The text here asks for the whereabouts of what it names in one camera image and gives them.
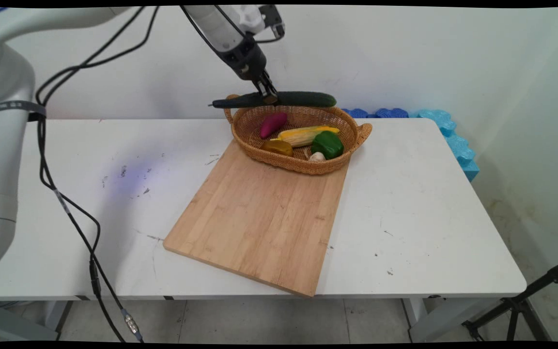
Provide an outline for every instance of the floor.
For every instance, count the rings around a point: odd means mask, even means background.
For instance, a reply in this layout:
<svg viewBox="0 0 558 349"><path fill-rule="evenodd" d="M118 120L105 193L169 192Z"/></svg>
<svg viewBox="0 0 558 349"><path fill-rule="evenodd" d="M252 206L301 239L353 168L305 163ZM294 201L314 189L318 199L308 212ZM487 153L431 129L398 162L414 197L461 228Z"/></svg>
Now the floor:
<svg viewBox="0 0 558 349"><path fill-rule="evenodd" d="M427 300L432 311L444 302ZM341 344L409 343L409 325L401 300L123 301L146 343ZM114 302L106 307L127 342L135 342ZM40 323L43 302L12 307ZM480 329L485 340L505 340L509 313ZM519 317L516 340L534 340ZM95 301L72 303L60 340L117 342ZM435 342L471 342L458 326Z"/></svg>

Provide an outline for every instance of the wicker basket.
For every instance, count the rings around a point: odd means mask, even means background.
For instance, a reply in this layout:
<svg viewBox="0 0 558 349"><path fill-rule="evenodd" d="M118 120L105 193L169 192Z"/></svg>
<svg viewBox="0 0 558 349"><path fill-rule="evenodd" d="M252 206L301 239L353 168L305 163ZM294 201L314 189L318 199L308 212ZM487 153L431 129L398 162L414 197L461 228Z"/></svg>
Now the wicker basket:
<svg viewBox="0 0 558 349"><path fill-rule="evenodd" d="M228 99L238 97L229 95ZM365 142L372 132L371 124L357 126L350 115L337 107L309 108L297 106L263 106L255 108L240 108L232 117L231 109L224 109L225 117L232 126L234 139L242 150L253 159L273 166L285 168L310 175L322 175L343 167L352 153ZM326 161L308 161L310 146L294 148L294 157L268 152L260 149L267 139L260 138L260 126L264 116L270 113L284 112L288 114L288 122L268 139L276 138L279 132L291 128L332 125L339 128L339 139L343 143L343 155Z"/></svg>

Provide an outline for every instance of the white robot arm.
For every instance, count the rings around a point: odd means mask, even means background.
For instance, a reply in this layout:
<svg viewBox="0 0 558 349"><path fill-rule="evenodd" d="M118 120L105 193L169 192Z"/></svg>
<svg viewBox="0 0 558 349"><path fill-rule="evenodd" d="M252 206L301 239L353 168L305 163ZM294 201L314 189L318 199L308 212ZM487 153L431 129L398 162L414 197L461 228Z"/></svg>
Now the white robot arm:
<svg viewBox="0 0 558 349"><path fill-rule="evenodd" d="M97 26L130 7L33 9L0 7L0 259L12 243L17 214L18 169L35 76L31 64L5 43L25 33ZM182 6L195 29L241 78L254 83L268 104L277 100L266 73L266 57L253 35L272 27L276 40L285 27L273 5Z"/></svg>

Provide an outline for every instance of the green bell pepper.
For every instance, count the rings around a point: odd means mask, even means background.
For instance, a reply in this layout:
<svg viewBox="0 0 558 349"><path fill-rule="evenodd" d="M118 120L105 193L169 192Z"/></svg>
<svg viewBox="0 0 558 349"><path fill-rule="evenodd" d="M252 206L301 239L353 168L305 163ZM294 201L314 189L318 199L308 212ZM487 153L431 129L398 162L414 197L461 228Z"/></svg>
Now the green bell pepper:
<svg viewBox="0 0 558 349"><path fill-rule="evenodd" d="M343 144L339 137L330 131L323 131L314 138L311 144L311 153L321 152L327 160L334 159L343 154Z"/></svg>

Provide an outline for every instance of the white table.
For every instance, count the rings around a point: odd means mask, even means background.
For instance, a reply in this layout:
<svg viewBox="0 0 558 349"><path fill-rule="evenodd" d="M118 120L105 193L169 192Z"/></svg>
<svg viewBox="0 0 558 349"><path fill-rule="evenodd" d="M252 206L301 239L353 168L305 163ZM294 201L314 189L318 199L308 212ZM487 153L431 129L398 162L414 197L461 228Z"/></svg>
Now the white table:
<svg viewBox="0 0 558 349"><path fill-rule="evenodd" d="M404 298L412 338L423 341L524 291L525 279L435 123L367 122L373 131L350 161L316 297ZM0 301L93 300L89 253L38 179L35 129L28 124L25 135ZM162 248L231 139L224 120L48 122L55 183L100 221L97 256L120 298L292 297ZM91 221L74 214L93 240ZM432 295L457 300L423 313L420 300Z"/></svg>

